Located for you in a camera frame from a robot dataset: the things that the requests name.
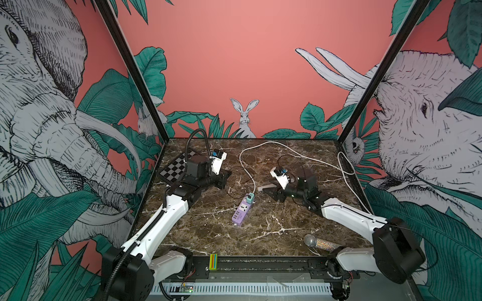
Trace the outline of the teal charger plug adapter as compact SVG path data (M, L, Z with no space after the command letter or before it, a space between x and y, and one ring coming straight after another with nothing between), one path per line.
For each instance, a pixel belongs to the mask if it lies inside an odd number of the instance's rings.
M248 204L252 204L254 202L254 193L249 193L246 197L245 197L245 201L246 203Z

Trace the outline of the white electric toothbrush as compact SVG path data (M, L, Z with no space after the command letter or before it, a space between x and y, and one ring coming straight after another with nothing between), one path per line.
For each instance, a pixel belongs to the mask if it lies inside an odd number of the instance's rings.
M260 187L257 188L257 191L263 192L263 190L265 190L265 189L272 189L272 188L277 189L278 188L277 184L271 183L271 184L266 184L266 185L260 186Z

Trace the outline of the purple power strip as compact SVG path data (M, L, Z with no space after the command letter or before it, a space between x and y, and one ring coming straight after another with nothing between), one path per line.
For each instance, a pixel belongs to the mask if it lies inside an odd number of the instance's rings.
M252 203L250 201L243 200L238 208L236 209L235 213L232 216L232 222L237 225L241 226L243 223L243 220L247 216L247 213L249 212L251 208Z

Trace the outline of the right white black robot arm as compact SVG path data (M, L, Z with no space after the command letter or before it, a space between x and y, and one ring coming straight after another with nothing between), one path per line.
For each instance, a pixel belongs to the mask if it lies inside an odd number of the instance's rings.
M331 278L343 278L352 271L371 272L402 284L425 262L425 253L404 220L375 216L325 194L319 190L311 171L290 177L287 170L273 168L270 174L273 177L270 184L259 187L258 191L277 202L299 199L311 213L337 222L371 243L370 248L350 248L306 236L307 246L330 253L325 265Z

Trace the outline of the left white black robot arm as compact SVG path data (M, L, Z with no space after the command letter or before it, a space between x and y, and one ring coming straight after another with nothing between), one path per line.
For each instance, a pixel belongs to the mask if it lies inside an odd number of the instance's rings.
M102 256L101 285L97 300L146 300L153 286L182 272L187 252L154 255L178 220L212 186L224 189L231 171L223 169L227 154L214 150L205 157L185 159L182 177L165 191L163 204L148 222L121 247L111 247Z

